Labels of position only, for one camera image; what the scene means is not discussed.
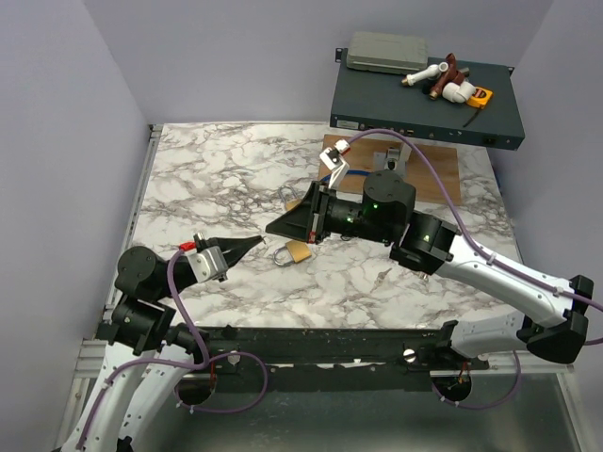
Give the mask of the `white pipe elbow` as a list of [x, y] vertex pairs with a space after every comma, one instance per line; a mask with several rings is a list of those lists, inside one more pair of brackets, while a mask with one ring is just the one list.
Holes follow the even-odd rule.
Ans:
[[454, 104], [466, 104], [476, 92], [476, 87], [464, 80], [461, 84], [448, 82], [442, 89], [442, 97]]

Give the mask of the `silver key with ring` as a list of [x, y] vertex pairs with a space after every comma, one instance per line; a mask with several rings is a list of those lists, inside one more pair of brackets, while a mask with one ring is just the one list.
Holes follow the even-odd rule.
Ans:
[[425, 272], [423, 272], [423, 271], [418, 271], [418, 272], [416, 273], [416, 276], [417, 276], [417, 277], [418, 277], [418, 278], [419, 278], [419, 279], [420, 279], [422, 282], [424, 282], [424, 283], [427, 283], [427, 282], [429, 281], [429, 279], [430, 279], [430, 275], [429, 275], [429, 274], [427, 274], [427, 273], [425, 273]]

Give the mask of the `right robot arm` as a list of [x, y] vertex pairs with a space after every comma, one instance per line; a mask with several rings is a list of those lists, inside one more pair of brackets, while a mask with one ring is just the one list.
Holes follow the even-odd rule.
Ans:
[[382, 243], [400, 266], [464, 283], [513, 307], [507, 315], [445, 323], [433, 357], [446, 369], [481, 354], [517, 350], [573, 363], [586, 344], [592, 281], [552, 277], [497, 256], [459, 227], [416, 211], [415, 200], [415, 188], [392, 170], [369, 174], [360, 202], [341, 200], [314, 182], [266, 231], [307, 244], [330, 234]]

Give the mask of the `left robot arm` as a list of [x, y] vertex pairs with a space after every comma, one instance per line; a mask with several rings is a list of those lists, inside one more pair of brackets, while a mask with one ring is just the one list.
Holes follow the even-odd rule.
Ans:
[[169, 260], [143, 246], [122, 254], [114, 282], [122, 296], [99, 330], [106, 341], [101, 369], [61, 450], [136, 450], [183, 376], [211, 370], [217, 360], [209, 333], [194, 324], [181, 292], [226, 281], [228, 270], [262, 240], [195, 234]]

